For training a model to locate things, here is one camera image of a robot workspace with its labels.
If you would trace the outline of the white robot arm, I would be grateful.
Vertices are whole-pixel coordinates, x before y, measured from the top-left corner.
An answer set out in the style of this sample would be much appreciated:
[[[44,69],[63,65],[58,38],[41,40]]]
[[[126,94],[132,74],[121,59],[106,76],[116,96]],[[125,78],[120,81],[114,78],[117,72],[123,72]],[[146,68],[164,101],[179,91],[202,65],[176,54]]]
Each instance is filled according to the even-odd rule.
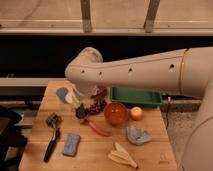
[[[77,92],[95,85],[134,87],[200,98],[178,171],[213,171],[213,47],[181,49],[105,62],[94,48],[83,49],[65,69]]]

